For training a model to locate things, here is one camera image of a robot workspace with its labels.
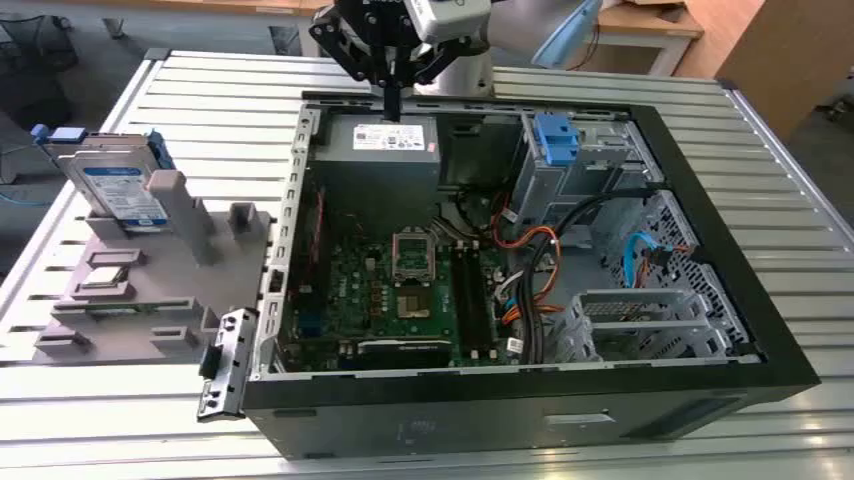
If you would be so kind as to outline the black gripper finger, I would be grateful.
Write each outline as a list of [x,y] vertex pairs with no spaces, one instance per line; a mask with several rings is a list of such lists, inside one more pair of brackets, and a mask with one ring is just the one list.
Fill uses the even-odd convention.
[[392,63],[393,122],[400,120],[401,99],[416,95],[481,97],[492,94],[492,60],[485,41],[462,37],[430,46],[416,57],[397,48]]
[[308,28],[310,38],[353,80],[366,81],[382,98],[382,119],[393,121],[393,80],[385,47],[368,46],[337,10],[317,10]]

